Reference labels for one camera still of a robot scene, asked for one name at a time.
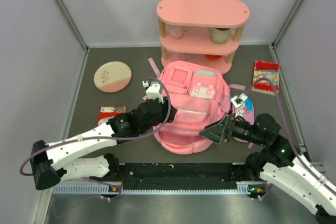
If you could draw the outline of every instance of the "wooden post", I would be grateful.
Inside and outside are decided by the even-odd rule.
[[[160,37],[165,38],[166,37],[166,25],[165,23],[159,19],[159,29],[160,29]],[[167,50],[161,45],[161,53],[162,53],[162,58],[167,59]]]
[[[235,32],[235,36],[233,37],[234,42],[239,42],[240,41],[240,37],[242,36],[243,30],[244,30],[244,25],[237,27],[236,32]],[[235,56],[235,52],[228,55],[227,58],[226,58],[226,63],[231,64],[234,56]]]

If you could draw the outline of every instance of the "red package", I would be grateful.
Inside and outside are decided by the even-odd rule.
[[[126,106],[102,106],[100,107],[97,125],[100,125],[115,115],[124,112],[126,112]]]

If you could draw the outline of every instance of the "dark gray tabletop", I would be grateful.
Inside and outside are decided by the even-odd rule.
[[[145,95],[145,90],[142,87],[142,80],[149,76],[155,77],[148,58],[153,58],[158,68],[160,70],[163,69],[161,65],[161,49],[159,47],[91,49],[71,121],[69,136],[77,135],[96,127],[99,110],[103,105],[125,105],[126,110],[131,111],[143,102],[142,98]],[[268,46],[240,46],[236,52],[230,72],[224,75],[225,81],[228,84],[241,84],[248,87],[252,82],[255,60],[272,61]],[[93,83],[95,71],[102,64],[110,61],[125,62],[132,70],[130,84],[116,93],[104,93],[98,90]],[[241,91],[232,89],[232,94],[238,93],[241,93]],[[253,91],[248,96],[254,104],[255,115],[269,113],[282,125],[274,96]],[[279,97],[285,110],[291,135],[297,143],[281,88]],[[281,129],[280,133],[286,136],[283,129]],[[259,150],[261,148],[258,146],[248,149],[247,144],[231,141],[227,144],[213,144],[209,149],[201,153],[176,155],[165,150],[151,136],[143,140],[127,142],[99,150],[90,156],[99,156],[111,152],[121,163],[240,163],[244,162],[250,153]]]

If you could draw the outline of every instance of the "shelf tier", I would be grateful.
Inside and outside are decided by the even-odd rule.
[[[170,25],[234,28],[250,16],[239,0],[162,0],[156,11]]]
[[[191,27],[183,33],[180,39],[173,39],[169,33],[160,37],[162,46],[171,52],[187,52],[190,54],[229,55],[235,52],[239,42],[233,41],[234,31],[224,44],[216,44],[211,40],[211,34],[206,27]]]
[[[182,54],[178,54],[175,52],[168,52],[168,58],[164,59],[161,57],[161,63],[165,67],[167,66],[168,63],[177,61],[177,60],[183,60],[187,62],[191,62],[194,64],[198,64],[201,66],[205,66],[208,68],[213,68],[216,69],[217,71],[221,72],[222,74],[226,74],[229,72],[232,63],[227,64],[226,61],[227,56],[223,56],[222,58],[218,60],[209,60],[208,58],[205,57],[205,55],[192,55],[190,59],[183,59]]]

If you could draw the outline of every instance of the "shelf top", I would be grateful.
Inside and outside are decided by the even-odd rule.
[[[170,25],[234,28],[250,16],[239,0],[162,0],[156,11]]]

